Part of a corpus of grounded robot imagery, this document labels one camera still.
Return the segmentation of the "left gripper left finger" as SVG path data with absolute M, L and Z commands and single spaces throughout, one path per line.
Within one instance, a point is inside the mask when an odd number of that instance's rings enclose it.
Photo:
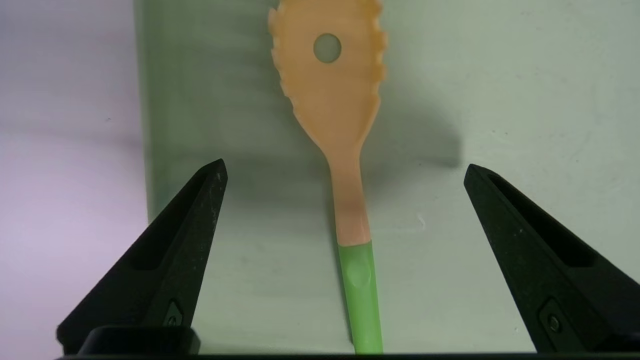
M 202 166 L 56 330 L 64 354 L 198 354 L 195 308 L 227 186 Z

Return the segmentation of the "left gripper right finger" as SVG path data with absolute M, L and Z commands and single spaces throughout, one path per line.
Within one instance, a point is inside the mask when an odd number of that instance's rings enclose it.
M 464 187 L 538 353 L 638 353 L 640 287 L 488 168 Z

